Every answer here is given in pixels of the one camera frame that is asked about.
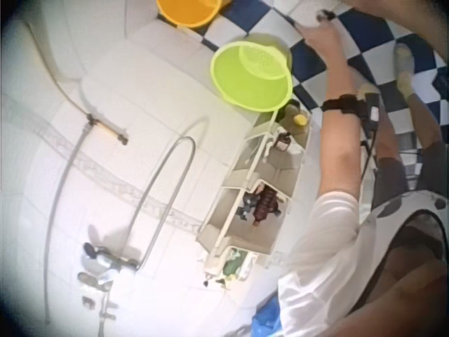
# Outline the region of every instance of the orange bucket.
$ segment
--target orange bucket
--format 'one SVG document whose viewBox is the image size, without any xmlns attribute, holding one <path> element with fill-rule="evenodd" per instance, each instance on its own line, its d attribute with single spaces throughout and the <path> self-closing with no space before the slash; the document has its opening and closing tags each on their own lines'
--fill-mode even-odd
<svg viewBox="0 0 449 337">
<path fill-rule="evenodd" d="M 157 0 L 167 20 L 184 27 L 200 27 L 209 23 L 231 0 Z"/>
</svg>

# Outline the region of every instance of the black wristband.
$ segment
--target black wristband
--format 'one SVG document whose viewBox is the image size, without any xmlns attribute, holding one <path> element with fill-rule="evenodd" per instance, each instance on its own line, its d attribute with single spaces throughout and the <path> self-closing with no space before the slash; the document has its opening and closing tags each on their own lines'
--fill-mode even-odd
<svg viewBox="0 0 449 337">
<path fill-rule="evenodd" d="M 355 114 L 361 117 L 361 102 L 357 96 L 346 94 L 341 95 L 337 100 L 327 100 L 323 103 L 323 112 L 327 110 L 342 110 L 343 114 Z"/>
</svg>

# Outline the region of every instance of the blue plastic bag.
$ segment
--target blue plastic bag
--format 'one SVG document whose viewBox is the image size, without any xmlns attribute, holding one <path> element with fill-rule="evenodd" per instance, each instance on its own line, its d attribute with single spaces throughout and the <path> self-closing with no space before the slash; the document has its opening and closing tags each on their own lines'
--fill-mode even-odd
<svg viewBox="0 0 449 337">
<path fill-rule="evenodd" d="M 281 309 L 276 293 L 253 317 L 251 323 L 252 337 L 268 337 L 282 330 Z"/>
</svg>

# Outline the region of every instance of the clothing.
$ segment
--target clothing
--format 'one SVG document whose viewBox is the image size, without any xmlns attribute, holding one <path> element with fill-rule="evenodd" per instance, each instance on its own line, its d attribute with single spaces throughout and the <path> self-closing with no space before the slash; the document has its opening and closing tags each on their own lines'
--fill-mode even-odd
<svg viewBox="0 0 449 337">
<path fill-rule="evenodd" d="M 435 143 L 422 150 L 422 169 L 416 190 L 428 190 L 449 197 L 448 146 Z M 377 163 L 373 209 L 408 192 L 406 169 L 394 158 L 382 158 Z"/>
<path fill-rule="evenodd" d="M 373 209 L 360 225 L 353 196 L 330 192 L 319 197 L 291 253 L 289 273 L 279 280 L 284 335 L 316 336 L 348 315 L 417 210 L 447 226 L 448 200 L 437 207 L 441 199 L 429 191 L 408 192 Z M 391 204 L 399 207 L 385 211 Z M 447 229 L 441 233 L 447 241 Z"/>
</svg>

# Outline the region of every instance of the yellow bottle cap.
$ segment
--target yellow bottle cap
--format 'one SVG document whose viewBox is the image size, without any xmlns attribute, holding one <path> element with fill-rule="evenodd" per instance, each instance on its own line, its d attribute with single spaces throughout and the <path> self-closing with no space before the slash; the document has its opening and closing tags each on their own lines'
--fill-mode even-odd
<svg viewBox="0 0 449 337">
<path fill-rule="evenodd" d="M 296 125 L 305 126 L 307 124 L 307 118 L 301 114 L 295 116 L 293 119 Z"/>
</svg>

